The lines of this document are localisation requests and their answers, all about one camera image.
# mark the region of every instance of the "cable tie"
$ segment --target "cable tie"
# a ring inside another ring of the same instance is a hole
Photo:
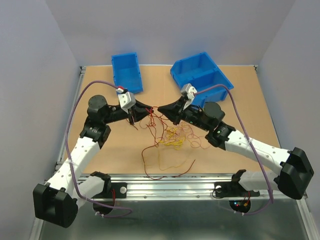
[[[247,145],[246,145],[246,149],[250,146],[250,143],[252,143],[253,140],[254,140],[253,138],[250,138],[250,139],[248,140],[248,143],[247,143]]]
[[[84,197],[84,200],[85,200],[85,201],[88,201],[88,198],[87,198],[87,196],[86,196],[85,193],[82,193],[81,195]]]
[[[71,161],[71,160],[65,160],[64,161],[65,163],[67,163],[67,164],[72,164],[73,166],[76,166],[76,167],[78,167],[78,164],[76,164],[75,162],[73,162],[73,161]]]

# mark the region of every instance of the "gray wall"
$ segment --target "gray wall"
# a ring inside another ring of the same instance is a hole
[[[308,204],[320,229],[320,1],[296,0],[258,67],[284,148],[304,149],[315,176]]]
[[[54,171],[78,64],[44,0],[0,1],[0,239],[29,239]]]
[[[137,52],[173,64],[207,51],[222,65],[257,64],[295,0],[46,0],[81,66]]]

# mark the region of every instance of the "silver bolt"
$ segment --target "silver bolt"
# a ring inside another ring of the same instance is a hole
[[[215,187],[215,191],[216,191],[217,193],[221,193],[221,192],[222,192],[221,186],[220,186],[220,185],[216,186],[216,187]]]
[[[124,187],[124,186],[120,187],[120,193],[121,194],[125,194],[126,192],[127,192],[126,187]]]

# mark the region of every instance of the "black end cap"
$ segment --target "black end cap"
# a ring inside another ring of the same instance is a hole
[[[292,199],[301,199],[315,174],[306,153],[295,147],[281,165],[280,175],[274,179],[279,190]]]
[[[35,217],[68,228],[78,213],[76,200],[64,192],[48,185],[38,184],[33,190]]]

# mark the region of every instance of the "metal floor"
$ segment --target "metal floor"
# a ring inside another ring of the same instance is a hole
[[[251,211],[266,204],[252,200]],[[227,200],[121,201],[124,218],[102,219],[86,203],[69,228],[44,222],[41,240],[308,240],[296,200],[276,199],[265,211],[241,216]]]

